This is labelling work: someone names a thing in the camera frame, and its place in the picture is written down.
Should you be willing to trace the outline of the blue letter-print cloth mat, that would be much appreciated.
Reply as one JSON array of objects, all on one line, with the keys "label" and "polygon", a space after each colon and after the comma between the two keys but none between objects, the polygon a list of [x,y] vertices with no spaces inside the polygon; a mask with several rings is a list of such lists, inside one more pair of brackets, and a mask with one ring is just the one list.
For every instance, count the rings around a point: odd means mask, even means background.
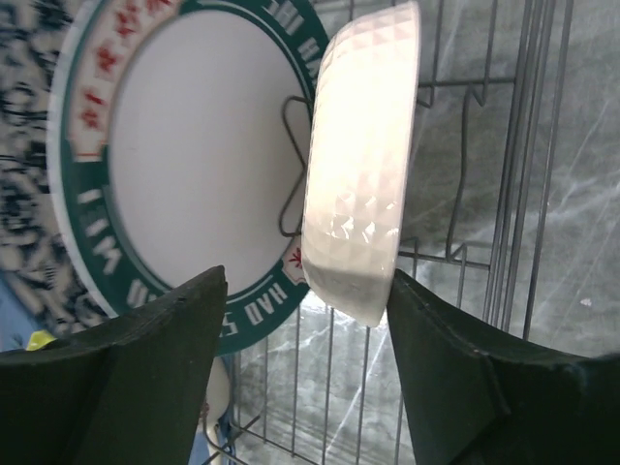
[{"label": "blue letter-print cloth mat", "polygon": [[23,349],[32,332],[32,326],[9,289],[1,280],[1,351]]}]

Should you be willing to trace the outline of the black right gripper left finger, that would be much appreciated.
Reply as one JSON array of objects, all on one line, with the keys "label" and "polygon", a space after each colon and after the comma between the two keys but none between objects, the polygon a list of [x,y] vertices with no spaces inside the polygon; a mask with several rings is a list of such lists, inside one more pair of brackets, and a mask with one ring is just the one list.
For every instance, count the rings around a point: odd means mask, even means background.
[{"label": "black right gripper left finger", "polygon": [[1,355],[5,464],[185,464],[228,284],[214,266],[129,313]]}]

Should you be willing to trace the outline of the green-inside floral mug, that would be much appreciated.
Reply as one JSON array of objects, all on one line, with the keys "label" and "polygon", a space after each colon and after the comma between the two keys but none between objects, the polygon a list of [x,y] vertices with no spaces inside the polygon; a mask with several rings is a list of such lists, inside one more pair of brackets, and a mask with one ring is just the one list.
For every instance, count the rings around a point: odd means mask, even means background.
[{"label": "green-inside floral mug", "polygon": [[232,464],[225,449],[228,441],[231,405],[231,373],[233,358],[217,356],[213,359],[201,413],[202,435],[207,443],[209,464]]}]

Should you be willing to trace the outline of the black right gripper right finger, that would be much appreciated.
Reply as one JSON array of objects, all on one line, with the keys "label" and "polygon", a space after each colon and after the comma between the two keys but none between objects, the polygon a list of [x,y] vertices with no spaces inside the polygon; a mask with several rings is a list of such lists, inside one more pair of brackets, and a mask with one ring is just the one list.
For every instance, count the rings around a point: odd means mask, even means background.
[{"label": "black right gripper right finger", "polygon": [[387,319],[417,463],[618,462],[618,355],[519,339],[402,271]]}]

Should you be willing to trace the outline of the green polka dot plate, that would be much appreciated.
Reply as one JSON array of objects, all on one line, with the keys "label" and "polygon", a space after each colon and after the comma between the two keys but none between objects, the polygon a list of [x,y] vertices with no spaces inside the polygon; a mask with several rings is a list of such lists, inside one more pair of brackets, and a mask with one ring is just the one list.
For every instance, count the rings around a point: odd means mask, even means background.
[{"label": "green polka dot plate", "polygon": [[55,340],[55,337],[46,330],[33,331],[25,347],[26,351],[37,351]]}]

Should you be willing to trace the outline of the teal rim white plate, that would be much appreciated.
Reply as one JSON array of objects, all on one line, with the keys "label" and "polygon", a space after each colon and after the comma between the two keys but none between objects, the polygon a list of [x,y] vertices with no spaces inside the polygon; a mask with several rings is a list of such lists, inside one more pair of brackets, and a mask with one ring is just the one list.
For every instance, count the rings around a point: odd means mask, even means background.
[{"label": "teal rim white plate", "polygon": [[87,1],[54,74],[47,174],[77,274],[115,317],[213,265],[219,353],[308,288],[295,229],[326,50],[307,1]]}]

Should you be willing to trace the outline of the blue floral plate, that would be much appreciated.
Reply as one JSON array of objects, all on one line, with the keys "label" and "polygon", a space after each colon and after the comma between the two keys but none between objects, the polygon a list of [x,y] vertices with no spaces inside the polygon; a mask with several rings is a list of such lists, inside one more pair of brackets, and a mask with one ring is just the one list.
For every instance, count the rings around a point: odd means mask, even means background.
[{"label": "blue floral plate", "polygon": [[1,275],[55,336],[106,320],[79,281],[47,183],[47,104],[79,1],[1,4]]}]

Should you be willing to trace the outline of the cream square cartoon dish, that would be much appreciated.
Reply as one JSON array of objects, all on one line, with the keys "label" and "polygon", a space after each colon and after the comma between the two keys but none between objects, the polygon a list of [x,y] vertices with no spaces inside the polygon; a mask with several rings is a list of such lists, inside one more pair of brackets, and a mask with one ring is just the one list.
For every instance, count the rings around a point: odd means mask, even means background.
[{"label": "cream square cartoon dish", "polygon": [[420,10],[360,16],[321,62],[307,168],[301,261],[311,290],[377,326],[396,267],[419,82]]}]

